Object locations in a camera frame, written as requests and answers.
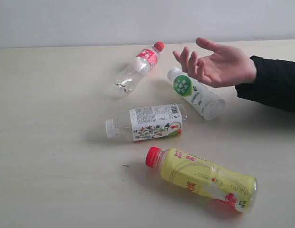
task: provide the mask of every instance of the table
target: table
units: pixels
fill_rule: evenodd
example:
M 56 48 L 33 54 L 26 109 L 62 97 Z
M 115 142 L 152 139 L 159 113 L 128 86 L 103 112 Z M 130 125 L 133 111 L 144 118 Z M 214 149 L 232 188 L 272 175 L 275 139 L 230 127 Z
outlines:
M 228 44 L 295 61 L 295 40 Z M 166 45 L 158 66 L 122 99 L 108 88 L 144 46 L 0 49 L 0 228 L 295 228 L 295 114 L 239 99 L 229 87 L 213 89 L 226 107 L 204 121 L 166 78 L 178 67 L 171 52 L 184 45 Z M 105 120 L 171 103 L 187 109 L 182 136 L 106 138 Z M 222 210 L 161 180 L 145 166 L 151 146 L 256 176 L 252 212 Z

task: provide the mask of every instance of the white wall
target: white wall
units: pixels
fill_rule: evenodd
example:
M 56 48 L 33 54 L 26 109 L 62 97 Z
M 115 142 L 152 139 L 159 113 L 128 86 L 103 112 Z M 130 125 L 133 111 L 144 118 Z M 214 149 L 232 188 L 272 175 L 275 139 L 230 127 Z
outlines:
M 295 38 L 295 0 L 0 0 L 0 48 Z

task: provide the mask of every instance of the black sleeve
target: black sleeve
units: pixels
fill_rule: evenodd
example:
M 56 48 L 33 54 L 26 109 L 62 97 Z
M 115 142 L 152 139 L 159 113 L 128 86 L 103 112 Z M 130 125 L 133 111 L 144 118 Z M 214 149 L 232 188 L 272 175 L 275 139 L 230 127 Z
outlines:
M 257 69 L 253 84 L 236 85 L 237 96 L 295 112 L 295 62 L 252 56 Z

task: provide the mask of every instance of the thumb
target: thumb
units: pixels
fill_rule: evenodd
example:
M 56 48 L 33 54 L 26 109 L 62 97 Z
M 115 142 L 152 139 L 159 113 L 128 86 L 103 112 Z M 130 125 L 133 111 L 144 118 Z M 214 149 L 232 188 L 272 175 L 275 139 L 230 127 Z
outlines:
M 222 47 L 221 44 L 217 44 L 211 40 L 201 38 L 201 37 L 198 37 L 196 39 L 196 44 L 203 49 L 213 51 L 213 52 L 218 52 L 220 50 L 220 48 Z

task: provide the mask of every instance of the nutrition facts label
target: nutrition facts label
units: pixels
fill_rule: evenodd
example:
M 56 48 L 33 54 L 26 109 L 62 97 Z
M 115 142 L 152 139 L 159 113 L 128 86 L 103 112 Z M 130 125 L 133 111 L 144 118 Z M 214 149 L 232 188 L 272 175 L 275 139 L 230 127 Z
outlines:
M 177 104 L 132 109 L 129 113 L 134 141 L 181 133 L 182 116 Z

